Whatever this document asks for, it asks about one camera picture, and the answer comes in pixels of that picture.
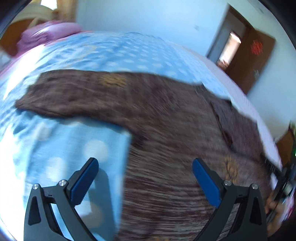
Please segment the wooden furniture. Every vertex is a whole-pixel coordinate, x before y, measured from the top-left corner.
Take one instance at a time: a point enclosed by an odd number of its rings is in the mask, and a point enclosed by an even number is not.
[[[283,166],[290,162],[291,159],[293,141],[295,138],[294,132],[294,125],[290,124],[287,132],[276,143]]]
[[[11,22],[0,39],[0,46],[11,56],[17,54],[17,42],[21,33],[37,24],[52,20],[52,10],[48,7],[32,3],[26,6]]]
[[[274,48],[275,39],[248,27],[225,73],[247,94],[259,78]]]

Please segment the blue gripper pad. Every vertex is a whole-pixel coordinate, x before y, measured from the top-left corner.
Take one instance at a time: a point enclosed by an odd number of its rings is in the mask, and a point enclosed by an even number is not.
[[[217,185],[214,183],[208,172],[214,172],[208,168],[208,171],[201,165],[199,159],[195,159],[192,163],[193,174],[198,181],[198,184],[202,188],[208,202],[215,206],[219,207],[221,203],[220,190]]]
[[[91,158],[81,168],[81,170],[73,174],[74,177],[78,177],[77,181],[71,188],[70,203],[72,206],[79,205],[82,202],[85,194],[87,193],[90,185],[99,171],[99,163],[97,159]]]

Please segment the wrinkled fabric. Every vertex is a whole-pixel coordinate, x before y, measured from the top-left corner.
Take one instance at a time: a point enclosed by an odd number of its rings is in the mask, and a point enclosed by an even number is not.
[[[25,30],[17,43],[19,52],[28,51],[40,44],[67,37],[81,32],[78,23],[62,23],[61,21],[49,21]]]
[[[213,213],[192,173],[196,157],[222,179],[234,172],[238,185],[257,183],[263,199],[271,191],[265,167],[228,147],[206,91],[152,74],[57,70],[41,74],[16,107],[48,117],[88,116],[129,129],[134,140],[116,238],[193,240]],[[235,210],[220,238],[234,218]]]
[[[253,160],[260,161],[260,154],[264,153],[257,123],[241,115],[233,107],[231,101],[222,101],[208,91],[205,98],[211,104],[218,120],[221,132],[228,146],[237,153]]]
[[[24,212],[32,185],[56,185],[93,156],[100,161],[100,169],[107,178],[97,175],[76,210],[98,241],[112,241],[121,220],[123,177],[132,135],[123,127],[95,119],[46,118],[14,107],[15,101],[41,73],[55,69],[109,72],[145,69],[145,72],[173,76],[185,83],[203,83],[217,96],[231,96],[190,53],[160,38],[139,33],[71,35],[29,51],[11,65],[9,72],[6,69],[6,74],[1,73],[0,152],[5,162],[0,162],[0,183],[9,179],[17,188],[12,190],[0,185],[3,194],[0,217],[7,229],[16,240],[22,241]],[[54,214],[64,236],[71,239],[58,208],[54,209]]]

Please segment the brown blanket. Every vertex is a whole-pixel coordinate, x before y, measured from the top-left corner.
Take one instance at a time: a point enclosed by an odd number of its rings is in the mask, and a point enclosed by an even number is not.
[[[205,93],[203,86],[151,74],[57,70],[43,73],[16,107],[49,117],[89,116],[129,129],[135,138],[117,239],[187,241],[214,210],[192,173],[194,158],[238,185],[257,183],[264,199],[270,193],[264,166],[227,146]]]
[[[260,161],[264,150],[257,124],[239,114],[231,101],[222,101],[208,91],[203,91],[203,96],[210,102],[228,146],[236,153]]]

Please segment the blue bedsheet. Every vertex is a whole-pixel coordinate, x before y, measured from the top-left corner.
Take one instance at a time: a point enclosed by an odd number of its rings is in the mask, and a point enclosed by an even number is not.
[[[85,32],[26,54],[0,80],[0,218],[23,240],[25,209],[34,183],[56,185],[95,157],[100,171],[76,210],[98,240],[112,240],[120,226],[130,133],[89,118],[51,119],[14,108],[40,73],[55,69],[148,72],[203,83],[230,97],[207,67],[174,44],[138,33]],[[72,239],[57,208],[63,234]]]

